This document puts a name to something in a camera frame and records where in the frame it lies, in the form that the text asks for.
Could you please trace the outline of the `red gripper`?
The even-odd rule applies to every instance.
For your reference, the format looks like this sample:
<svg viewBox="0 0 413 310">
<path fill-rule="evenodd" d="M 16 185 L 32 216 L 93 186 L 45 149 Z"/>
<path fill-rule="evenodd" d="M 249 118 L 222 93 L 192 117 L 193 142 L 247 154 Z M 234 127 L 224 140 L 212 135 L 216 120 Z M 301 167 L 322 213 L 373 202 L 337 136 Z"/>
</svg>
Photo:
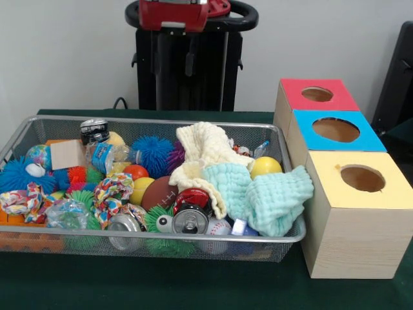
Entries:
<svg viewBox="0 0 413 310">
<path fill-rule="evenodd" d="M 139 22 L 145 30 L 182 28 L 187 32 L 202 32 L 208 18 L 208 1 L 139 1 Z M 185 58 L 185 75 L 194 71 L 196 36 L 189 36 Z"/>
</svg>

